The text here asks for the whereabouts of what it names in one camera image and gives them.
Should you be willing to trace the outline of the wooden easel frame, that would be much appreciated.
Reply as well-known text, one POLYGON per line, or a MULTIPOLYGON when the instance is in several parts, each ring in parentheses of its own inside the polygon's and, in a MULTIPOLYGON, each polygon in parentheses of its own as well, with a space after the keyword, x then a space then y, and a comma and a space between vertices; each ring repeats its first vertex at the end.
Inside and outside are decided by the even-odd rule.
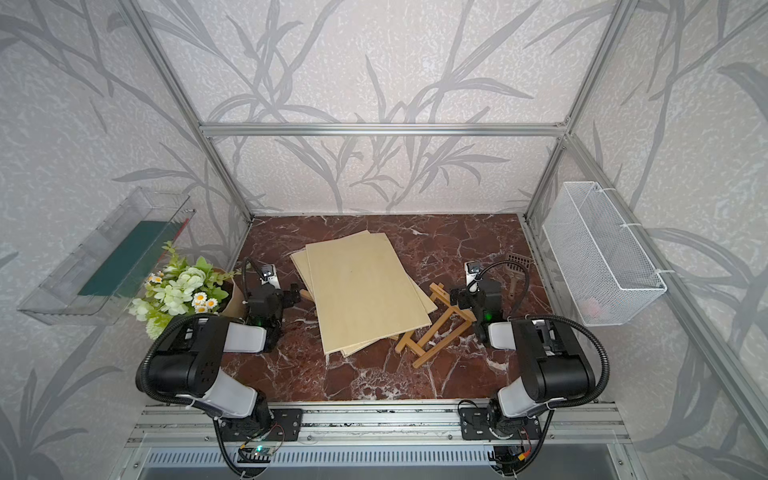
POLYGON ((314 302, 314 297, 313 297, 313 296, 312 296, 312 294, 311 294, 311 293, 310 293, 308 290, 306 290, 306 289, 300 289, 300 290, 299 290, 299 295, 300 295, 300 297, 301 297, 303 300, 306 300, 306 301, 310 301, 310 302, 314 302))
POLYGON ((450 295, 444 289, 444 285, 442 283, 431 283, 429 288, 431 291, 430 299, 432 301, 437 300, 439 304, 445 306, 445 310, 418 340, 413 339, 414 330, 408 331, 401 336, 395 346, 395 352, 397 354, 402 354, 406 349, 409 349, 416 355, 416 360, 412 364, 414 368, 419 368, 425 365, 444 348, 449 346, 454 340, 457 340, 477 321, 471 310, 462 310, 458 306, 452 305, 450 303, 450 295), (455 329, 451 330, 439 342, 430 346, 429 343, 439 333, 439 330, 443 327, 443 325, 449 320, 452 320, 454 317, 460 318, 462 323, 455 329))

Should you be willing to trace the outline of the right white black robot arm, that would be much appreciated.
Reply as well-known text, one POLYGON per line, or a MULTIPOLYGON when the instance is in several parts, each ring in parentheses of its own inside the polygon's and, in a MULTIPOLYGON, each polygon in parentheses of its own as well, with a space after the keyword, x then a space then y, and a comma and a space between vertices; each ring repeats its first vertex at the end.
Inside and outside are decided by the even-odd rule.
POLYGON ((506 317, 501 285, 471 281, 450 294, 450 304, 469 309, 484 345, 515 353, 519 377, 489 402, 491 420, 534 418, 545 411, 597 399, 610 378, 607 350, 584 325, 558 315, 506 317))

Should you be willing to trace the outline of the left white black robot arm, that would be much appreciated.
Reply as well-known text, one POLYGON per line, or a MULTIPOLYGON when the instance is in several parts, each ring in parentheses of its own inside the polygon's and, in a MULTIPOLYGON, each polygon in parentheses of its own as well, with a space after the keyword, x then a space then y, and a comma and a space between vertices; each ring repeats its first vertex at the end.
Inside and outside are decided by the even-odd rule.
POLYGON ((282 334, 283 313, 302 300, 301 288, 265 283, 246 294, 246 318, 221 314, 177 316, 141 361, 136 386, 150 398, 194 407, 211 418, 251 421, 269 428, 265 395, 221 368, 226 353, 268 353, 282 334))

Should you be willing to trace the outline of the brown plastic grid piece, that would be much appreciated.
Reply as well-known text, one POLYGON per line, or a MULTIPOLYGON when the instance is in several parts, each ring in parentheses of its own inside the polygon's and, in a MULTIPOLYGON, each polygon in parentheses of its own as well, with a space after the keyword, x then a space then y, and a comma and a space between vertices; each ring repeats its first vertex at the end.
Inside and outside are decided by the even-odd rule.
POLYGON ((531 257, 512 253, 508 257, 510 273, 510 292, 515 301, 522 302, 528 294, 534 260, 531 257))

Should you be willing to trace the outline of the artificial flower bouquet in pot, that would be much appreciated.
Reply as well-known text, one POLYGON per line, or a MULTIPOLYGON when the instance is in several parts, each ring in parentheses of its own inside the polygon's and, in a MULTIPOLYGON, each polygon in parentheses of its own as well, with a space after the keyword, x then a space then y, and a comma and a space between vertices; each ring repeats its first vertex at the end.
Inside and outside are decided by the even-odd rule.
POLYGON ((219 314, 241 319, 245 296, 235 283, 240 272, 224 271, 203 257, 191 263, 179 255, 171 242, 163 245, 168 262, 144 282, 144 294, 132 300, 128 312, 145 325, 155 340, 170 321, 182 315, 219 314))

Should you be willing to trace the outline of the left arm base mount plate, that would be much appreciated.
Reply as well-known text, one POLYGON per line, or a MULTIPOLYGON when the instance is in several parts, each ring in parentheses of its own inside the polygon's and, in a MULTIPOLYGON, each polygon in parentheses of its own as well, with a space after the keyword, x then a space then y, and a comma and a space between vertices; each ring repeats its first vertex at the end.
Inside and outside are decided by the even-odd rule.
POLYGON ((219 431, 224 442, 260 440, 271 442, 296 442, 302 425, 303 410, 277 408, 260 420, 256 416, 227 419, 221 422, 219 431))

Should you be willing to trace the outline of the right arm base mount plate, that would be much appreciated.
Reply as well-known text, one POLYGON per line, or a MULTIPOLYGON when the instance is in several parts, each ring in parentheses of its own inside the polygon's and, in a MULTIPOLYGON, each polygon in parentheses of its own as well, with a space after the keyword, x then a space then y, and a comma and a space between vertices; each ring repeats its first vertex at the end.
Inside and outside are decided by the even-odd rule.
POLYGON ((463 440, 538 440, 541 434, 537 419, 506 417, 496 401, 478 406, 472 400, 460 400, 457 414, 463 440))

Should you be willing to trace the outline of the aluminium front rail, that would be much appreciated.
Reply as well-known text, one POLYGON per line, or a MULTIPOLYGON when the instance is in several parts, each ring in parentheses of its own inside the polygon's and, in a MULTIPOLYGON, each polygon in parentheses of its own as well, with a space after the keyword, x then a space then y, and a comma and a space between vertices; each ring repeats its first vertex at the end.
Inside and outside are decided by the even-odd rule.
MULTIPOLYGON (((300 409, 293 446, 458 445, 463 435, 486 434, 486 402, 458 400, 272 402, 276 412, 300 409)), ((627 444, 629 432, 613 403, 591 403, 554 413, 548 444, 627 444)), ((148 406, 126 442, 128 447, 212 447, 212 422, 178 406, 148 406)))

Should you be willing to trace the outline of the clear plastic wall tray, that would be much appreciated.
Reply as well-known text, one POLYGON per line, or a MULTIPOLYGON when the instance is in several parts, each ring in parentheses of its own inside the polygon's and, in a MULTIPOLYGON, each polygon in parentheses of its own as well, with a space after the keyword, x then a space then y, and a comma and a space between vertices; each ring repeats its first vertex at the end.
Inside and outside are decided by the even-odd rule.
POLYGON ((194 214, 188 194, 135 188, 18 311, 46 325, 114 324, 194 214))

